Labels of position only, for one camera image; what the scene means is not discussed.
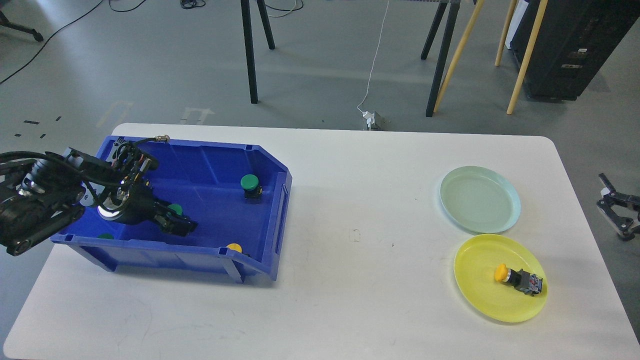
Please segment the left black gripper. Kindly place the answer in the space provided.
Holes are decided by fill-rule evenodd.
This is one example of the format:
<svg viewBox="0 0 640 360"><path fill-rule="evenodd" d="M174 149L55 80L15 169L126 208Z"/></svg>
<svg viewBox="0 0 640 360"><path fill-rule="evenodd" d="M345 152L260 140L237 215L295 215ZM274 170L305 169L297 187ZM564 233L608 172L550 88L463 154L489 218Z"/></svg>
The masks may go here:
<svg viewBox="0 0 640 360"><path fill-rule="evenodd" d="M194 232L198 222L185 215L178 203L170 203L154 196L150 187L133 187L121 205L108 198L98 207L98 214L106 221L136 225L149 221L163 233L187 237Z"/></svg>

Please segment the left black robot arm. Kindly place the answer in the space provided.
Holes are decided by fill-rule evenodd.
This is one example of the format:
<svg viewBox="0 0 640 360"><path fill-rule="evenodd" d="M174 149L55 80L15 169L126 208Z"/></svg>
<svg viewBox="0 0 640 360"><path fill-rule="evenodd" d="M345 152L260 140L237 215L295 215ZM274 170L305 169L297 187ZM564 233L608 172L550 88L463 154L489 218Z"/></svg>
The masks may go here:
<svg viewBox="0 0 640 360"><path fill-rule="evenodd" d="M159 161L141 149L169 142L167 135L117 139L106 160L74 148L54 152L4 152L1 155L1 244L19 256L96 208L106 221L154 223L162 232L185 237L198 224L154 195L148 171Z"/></svg>

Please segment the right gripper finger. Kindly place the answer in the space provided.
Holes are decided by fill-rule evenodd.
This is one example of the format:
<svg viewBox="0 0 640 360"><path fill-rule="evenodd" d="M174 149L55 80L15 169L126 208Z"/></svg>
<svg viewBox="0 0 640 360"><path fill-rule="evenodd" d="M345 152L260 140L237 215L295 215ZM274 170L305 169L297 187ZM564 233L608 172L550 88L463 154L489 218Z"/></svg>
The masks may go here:
<svg viewBox="0 0 640 360"><path fill-rule="evenodd" d="M609 205L600 205L599 210L606 218L608 223L614 228L618 239L624 242L633 240L639 235L640 228L637 221L625 216L616 214Z"/></svg>
<svg viewBox="0 0 640 360"><path fill-rule="evenodd" d="M609 207L639 208L640 197L634 194L621 193L615 189L605 173L598 174L604 188L601 191L601 201Z"/></svg>

